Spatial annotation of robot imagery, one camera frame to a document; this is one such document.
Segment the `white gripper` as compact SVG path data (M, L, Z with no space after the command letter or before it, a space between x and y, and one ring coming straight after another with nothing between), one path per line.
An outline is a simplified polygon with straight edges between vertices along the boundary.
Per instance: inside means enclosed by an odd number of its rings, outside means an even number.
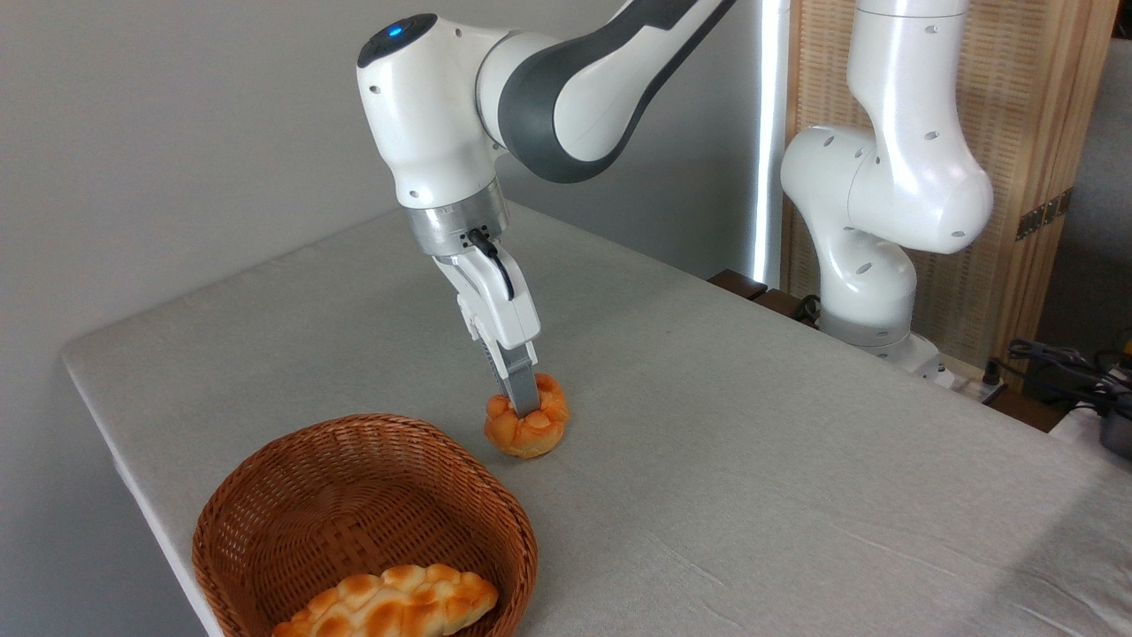
M507 395L518 418L540 408L533 365L538 359L533 342L541 332L533 298L515 259L494 243L496 257L478 249L434 262L457 293L457 303L473 338L484 335L499 346L496 363L492 350L478 341L499 394Z

